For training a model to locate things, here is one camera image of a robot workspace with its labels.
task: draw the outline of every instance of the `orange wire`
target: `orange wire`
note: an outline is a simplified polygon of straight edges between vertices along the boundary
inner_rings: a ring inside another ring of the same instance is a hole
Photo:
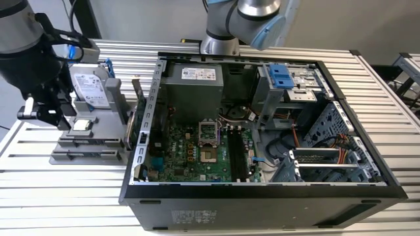
[[[345,153],[344,153],[344,155],[343,155],[343,161],[341,161],[341,164],[344,164],[345,157],[347,157],[347,153],[348,153],[348,150],[345,150]]]
[[[292,132],[293,132],[295,145],[296,145],[296,148],[299,148],[300,144],[299,144],[296,130],[295,130],[295,121],[293,121],[293,125],[292,125]]]
[[[339,161],[336,163],[340,164],[340,162],[341,162],[341,148],[339,147]]]

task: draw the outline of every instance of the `sticker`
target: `sticker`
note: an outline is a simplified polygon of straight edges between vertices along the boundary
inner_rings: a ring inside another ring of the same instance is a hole
[[[75,79],[85,102],[96,108],[108,108],[109,103],[100,78],[96,75],[75,74]]]
[[[299,78],[299,77],[296,77],[296,78],[293,79],[293,81],[295,81],[295,84],[304,84],[304,79],[301,79],[301,78]]]
[[[255,113],[251,112],[249,117],[248,117],[248,120],[253,121],[253,120],[255,120],[255,116],[256,116]]]
[[[173,210],[172,220],[175,224],[213,224],[216,210]]]
[[[184,68],[181,79],[184,79],[184,80],[216,80],[216,69]]]

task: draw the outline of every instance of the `aluminum extrusion table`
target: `aluminum extrusion table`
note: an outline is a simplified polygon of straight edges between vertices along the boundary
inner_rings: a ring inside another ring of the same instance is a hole
[[[157,52],[197,53],[197,44],[96,40],[100,59],[111,58],[123,93],[140,78],[151,87]],[[347,96],[409,199],[348,228],[316,231],[161,232],[188,235],[420,235],[420,124],[361,56],[349,51],[241,46],[249,57],[321,60]],[[51,165],[61,132],[16,122],[0,144],[0,235],[140,235],[129,207],[119,205],[124,166]]]

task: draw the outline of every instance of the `black cable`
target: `black cable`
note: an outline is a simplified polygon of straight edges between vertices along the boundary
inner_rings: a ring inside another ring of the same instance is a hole
[[[420,99],[420,93],[419,93],[416,99],[413,100],[412,104],[409,105],[409,109],[413,108],[413,106],[417,103],[419,99]]]
[[[264,162],[264,164],[269,166],[271,168],[276,168],[276,166],[269,165],[267,161],[261,161],[261,162]]]
[[[203,0],[203,6],[204,6],[204,9],[205,9],[205,12],[209,12],[209,5],[208,5],[208,2],[207,0]]]
[[[292,150],[293,148],[296,148],[295,146],[289,145],[283,139],[284,137],[288,135],[288,131],[284,131],[280,133],[280,136],[279,138],[275,138],[272,141],[268,142],[268,144],[265,145],[265,153],[267,155],[273,158],[273,159],[280,159],[281,157],[279,156],[275,156],[273,154],[271,154],[269,152],[269,147],[276,144],[276,142],[280,142],[281,145],[288,149],[288,150]]]
[[[75,0],[73,1],[73,4],[72,4],[72,8],[71,8],[71,14],[69,14],[69,21],[71,21],[71,31],[72,32],[77,32],[76,30],[75,30],[75,23],[73,23],[73,15],[75,15],[75,5],[76,5],[76,2],[77,2],[77,0]]]
[[[323,144],[325,144],[325,142],[327,142],[328,140],[331,140],[331,139],[336,139],[336,136],[331,136],[331,137],[323,139],[323,140],[319,141],[312,147],[313,147],[313,148],[319,148],[319,146],[323,145]]]
[[[9,128],[4,127],[3,125],[0,125],[0,128],[7,129],[7,130],[11,130]]]
[[[67,5],[65,5],[64,0],[61,0],[61,2],[63,2],[63,5],[64,5],[65,15],[67,15],[67,17],[71,17],[69,14],[68,14]]]

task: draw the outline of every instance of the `cable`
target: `cable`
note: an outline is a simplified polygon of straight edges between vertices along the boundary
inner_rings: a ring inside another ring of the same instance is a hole
[[[292,124],[292,132],[293,132],[295,146],[299,148],[300,144],[299,144],[296,130],[295,130],[295,121],[293,121],[293,124]]]
[[[0,128],[1,128],[1,129],[11,130],[9,128],[4,127],[3,125],[0,125]]]
[[[419,93],[416,99],[413,100],[412,104],[409,105],[409,109],[413,108],[413,106],[417,103],[419,99],[420,99],[420,93]]]
[[[288,132],[287,132],[287,131],[281,132],[279,138],[275,138],[275,139],[273,139],[272,141],[269,141],[268,144],[265,145],[265,148],[264,148],[265,153],[267,153],[267,155],[268,155],[271,158],[273,158],[273,159],[280,159],[280,158],[283,158],[283,157],[275,156],[275,155],[271,154],[271,152],[269,152],[269,147],[271,147],[272,145],[275,145],[276,142],[280,142],[281,145],[283,145],[288,150],[292,150],[293,148],[296,148],[296,147],[293,147],[292,145],[289,145],[289,144],[283,140],[287,135],[288,135]]]
[[[208,5],[208,2],[207,0],[203,0],[203,6],[204,6],[204,9],[205,9],[205,12],[208,13],[209,12],[209,5]]]
[[[341,164],[344,164],[344,162],[345,162],[347,153],[348,153],[348,150],[345,150],[345,153],[344,153],[344,157],[343,157]]]
[[[276,166],[269,165],[265,161],[260,161],[263,162],[267,166],[269,166],[271,168],[277,168]]]
[[[69,17],[68,17],[68,19],[69,19],[69,21],[71,21],[71,31],[72,31],[72,32],[77,32],[77,31],[75,30],[75,23],[73,23],[73,15],[75,15],[75,5],[76,5],[76,2],[77,2],[77,0],[73,1],[72,8],[71,8],[71,14],[69,14]]]
[[[223,114],[219,114],[219,117],[223,118],[227,122],[231,122],[231,123],[240,123],[243,121],[247,121],[247,119],[228,119],[227,117],[224,117]]]
[[[65,5],[64,0],[61,0],[61,2],[63,2],[63,5],[64,5],[65,15],[67,15],[67,17],[71,17],[69,14],[68,14],[67,5]]]
[[[324,142],[327,142],[327,141],[331,140],[331,139],[336,139],[336,138],[337,138],[337,136],[331,136],[331,137],[323,139],[321,141],[319,141],[312,147],[313,147],[313,148],[319,148],[319,146],[320,146],[321,144],[324,144]]]
[[[339,161],[336,162],[337,164],[341,164],[341,148],[339,147]]]

